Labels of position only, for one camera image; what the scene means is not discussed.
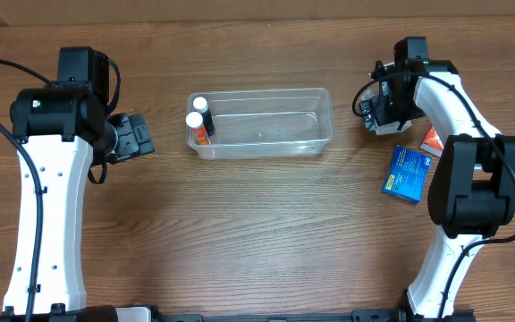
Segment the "blue box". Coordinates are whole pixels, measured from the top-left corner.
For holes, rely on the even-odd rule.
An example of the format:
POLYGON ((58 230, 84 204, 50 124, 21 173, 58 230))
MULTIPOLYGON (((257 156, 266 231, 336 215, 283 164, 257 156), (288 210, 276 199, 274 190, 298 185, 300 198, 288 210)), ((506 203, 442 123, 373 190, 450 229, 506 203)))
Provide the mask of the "blue box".
POLYGON ((397 145, 393 151, 382 193, 418 204, 432 161, 433 158, 429 156, 397 145))

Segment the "clear plastic container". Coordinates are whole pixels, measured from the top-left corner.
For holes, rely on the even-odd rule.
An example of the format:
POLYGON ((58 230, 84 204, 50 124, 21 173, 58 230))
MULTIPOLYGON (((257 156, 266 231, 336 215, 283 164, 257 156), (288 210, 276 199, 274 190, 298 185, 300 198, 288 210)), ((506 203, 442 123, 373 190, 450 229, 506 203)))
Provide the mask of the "clear plastic container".
POLYGON ((334 137, 333 104, 324 88, 194 92, 186 112, 201 98, 215 126, 208 145, 186 129, 186 141, 202 159, 301 157, 321 153, 334 137))

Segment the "white medicine box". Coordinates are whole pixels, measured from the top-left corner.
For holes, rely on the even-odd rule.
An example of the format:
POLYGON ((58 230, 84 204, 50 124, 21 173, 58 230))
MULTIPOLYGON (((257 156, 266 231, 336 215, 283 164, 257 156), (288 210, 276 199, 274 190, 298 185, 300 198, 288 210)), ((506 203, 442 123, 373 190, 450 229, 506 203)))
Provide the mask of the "white medicine box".
POLYGON ((384 136, 404 132, 411 125, 411 121, 407 121, 404 124, 401 124, 400 122, 393 122, 385 125, 378 125, 377 123, 374 123, 370 131, 373 131, 377 136, 384 136))

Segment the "red box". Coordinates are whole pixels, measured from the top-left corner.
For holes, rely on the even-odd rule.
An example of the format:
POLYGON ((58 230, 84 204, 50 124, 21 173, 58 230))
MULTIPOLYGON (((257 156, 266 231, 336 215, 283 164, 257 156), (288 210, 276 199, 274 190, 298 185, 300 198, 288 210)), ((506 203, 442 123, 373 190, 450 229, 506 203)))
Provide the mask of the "red box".
POLYGON ((440 157, 442 155, 443 143, 433 125, 430 125, 428 128, 419 148, 436 157, 440 157))

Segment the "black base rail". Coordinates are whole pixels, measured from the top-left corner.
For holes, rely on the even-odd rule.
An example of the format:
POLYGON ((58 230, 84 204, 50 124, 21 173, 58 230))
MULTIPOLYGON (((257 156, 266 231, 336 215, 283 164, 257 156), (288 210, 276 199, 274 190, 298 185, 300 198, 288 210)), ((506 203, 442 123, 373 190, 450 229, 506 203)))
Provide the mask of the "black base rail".
POLYGON ((117 307, 122 322, 429 322, 406 309, 355 309, 351 313, 315 313, 290 315, 203 316, 200 314, 161 313, 156 306, 117 307))

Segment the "black tube white cap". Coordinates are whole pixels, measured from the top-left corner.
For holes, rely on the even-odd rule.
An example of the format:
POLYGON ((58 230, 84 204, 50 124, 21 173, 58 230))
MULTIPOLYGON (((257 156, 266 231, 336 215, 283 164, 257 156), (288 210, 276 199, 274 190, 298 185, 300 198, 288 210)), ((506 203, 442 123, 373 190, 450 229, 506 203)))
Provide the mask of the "black tube white cap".
POLYGON ((193 108, 202 115, 203 124, 207 134, 212 136, 215 134, 215 126, 213 116, 210 111, 208 101, 204 97, 195 97, 192 101, 193 108))

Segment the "orange tube white cap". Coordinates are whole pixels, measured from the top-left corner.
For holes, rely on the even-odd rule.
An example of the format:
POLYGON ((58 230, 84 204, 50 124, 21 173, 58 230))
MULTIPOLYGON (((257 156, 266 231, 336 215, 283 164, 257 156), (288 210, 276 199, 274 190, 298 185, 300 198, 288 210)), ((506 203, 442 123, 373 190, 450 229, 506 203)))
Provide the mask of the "orange tube white cap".
POLYGON ((190 112, 186 115, 185 121, 188 127, 193 131, 193 134, 199 145, 211 144, 201 113, 190 112))

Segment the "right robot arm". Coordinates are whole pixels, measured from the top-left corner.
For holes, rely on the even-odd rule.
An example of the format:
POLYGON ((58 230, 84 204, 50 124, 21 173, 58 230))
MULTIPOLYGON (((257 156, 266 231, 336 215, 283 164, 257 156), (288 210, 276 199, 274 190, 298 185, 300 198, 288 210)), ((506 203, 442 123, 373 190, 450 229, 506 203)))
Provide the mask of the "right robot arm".
POLYGON ((355 309, 354 321, 473 321, 454 300, 477 253, 487 244, 515 241, 515 136, 505 136, 476 109, 449 60, 432 60, 424 37, 406 37, 394 59, 376 62, 372 94, 364 85, 352 112, 368 131, 393 134, 427 117, 443 152, 427 207, 435 224, 416 279, 396 309, 355 309))

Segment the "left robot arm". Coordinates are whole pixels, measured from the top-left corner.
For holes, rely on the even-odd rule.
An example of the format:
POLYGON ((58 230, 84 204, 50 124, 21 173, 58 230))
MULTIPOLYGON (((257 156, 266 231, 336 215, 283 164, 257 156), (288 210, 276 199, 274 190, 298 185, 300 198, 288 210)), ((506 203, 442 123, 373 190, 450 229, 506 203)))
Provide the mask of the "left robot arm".
POLYGON ((81 265, 82 209, 88 183, 106 169, 150 154, 144 118, 117 113, 121 76, 90 47, 64 47, 55 80, 12 102, 4 136, 17 150, 21 204, 14 269, 3 321, 156 321, 151 305, 90 307, 81 265))

